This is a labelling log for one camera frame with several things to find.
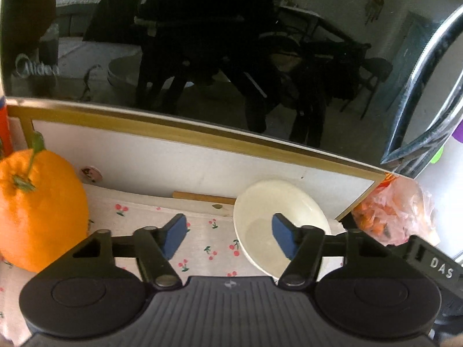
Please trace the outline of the large orange on table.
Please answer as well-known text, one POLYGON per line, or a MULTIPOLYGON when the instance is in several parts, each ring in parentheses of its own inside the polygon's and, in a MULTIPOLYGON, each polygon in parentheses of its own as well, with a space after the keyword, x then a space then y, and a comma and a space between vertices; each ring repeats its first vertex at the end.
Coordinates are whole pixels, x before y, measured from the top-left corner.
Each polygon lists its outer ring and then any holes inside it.
POLYGON ((72 165, 45 149, 35 132, 31 149, 1 160, 1 255, 33 273, 45 269, 89 232, 89 206, 72 165))

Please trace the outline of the white wooden microwave stand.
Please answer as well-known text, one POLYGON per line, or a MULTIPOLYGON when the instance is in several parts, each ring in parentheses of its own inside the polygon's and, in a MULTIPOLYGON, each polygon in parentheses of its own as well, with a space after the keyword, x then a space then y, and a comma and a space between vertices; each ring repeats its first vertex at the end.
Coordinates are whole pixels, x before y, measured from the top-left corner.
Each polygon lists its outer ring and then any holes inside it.
POLYGON ((16 98, 7 108, 16 148, 40 132, 86 182, 80 169, 93 166, 103 176, 94 184, 128 193, 236 198, 255 182, 282 179, 340 219, 386 175, 317 149, 136 110, 16 98))

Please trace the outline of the black microwave oven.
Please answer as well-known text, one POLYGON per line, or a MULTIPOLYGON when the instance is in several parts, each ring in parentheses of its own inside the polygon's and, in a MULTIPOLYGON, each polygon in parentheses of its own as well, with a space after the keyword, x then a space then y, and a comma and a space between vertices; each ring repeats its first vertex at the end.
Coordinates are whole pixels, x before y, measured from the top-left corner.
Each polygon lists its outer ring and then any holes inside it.
POLYGON ((1 0, 1 88, 414 178, 462 118, 462 0, 1 0))

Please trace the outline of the cherry print tablecloth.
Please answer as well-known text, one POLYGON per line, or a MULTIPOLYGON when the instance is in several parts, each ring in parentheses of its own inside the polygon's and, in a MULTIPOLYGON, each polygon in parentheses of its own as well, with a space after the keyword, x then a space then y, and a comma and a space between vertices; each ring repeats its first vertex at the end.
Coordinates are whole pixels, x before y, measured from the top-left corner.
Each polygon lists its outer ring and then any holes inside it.
MULTIPOLYGON (((143 226, 163 226, 178 213, 187 218, 188 233, 171 260, 182 280, 193 275, 258 276, 236 236, 234 208, 217 201, 156 198, 87 185, 89 230, 109 229, 116 236, 143 226)), ((20 346, 31 333, 19 308, 19 295, 33 273, 1 260, 1 345, 20 346)))

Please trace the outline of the cream bowl front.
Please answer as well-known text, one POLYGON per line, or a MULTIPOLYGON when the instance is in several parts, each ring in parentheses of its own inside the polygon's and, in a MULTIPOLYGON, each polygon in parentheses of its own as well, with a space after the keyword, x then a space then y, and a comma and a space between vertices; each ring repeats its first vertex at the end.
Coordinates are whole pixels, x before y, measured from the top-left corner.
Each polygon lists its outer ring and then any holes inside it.
POLYGON ((282 180, 256 182, 240 194, 233 211, 242 252, 259 270, 279 279, 290 260, 273 236, 272 218, 280 213, 295 226, 315 226, 331 235, 320 206, 303 190, 282 180))

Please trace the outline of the plastic bag of tangerines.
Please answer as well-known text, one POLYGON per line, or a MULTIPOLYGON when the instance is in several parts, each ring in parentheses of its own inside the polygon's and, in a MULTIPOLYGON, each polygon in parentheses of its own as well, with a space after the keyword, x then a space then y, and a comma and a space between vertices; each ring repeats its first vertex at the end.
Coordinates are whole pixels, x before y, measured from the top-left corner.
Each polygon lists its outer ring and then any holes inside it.
POLYGON ((358 228, 383 245, 401 245, 413 235, 440 243, 432 195, 413 179, 387 175, 352 210, 358 228))

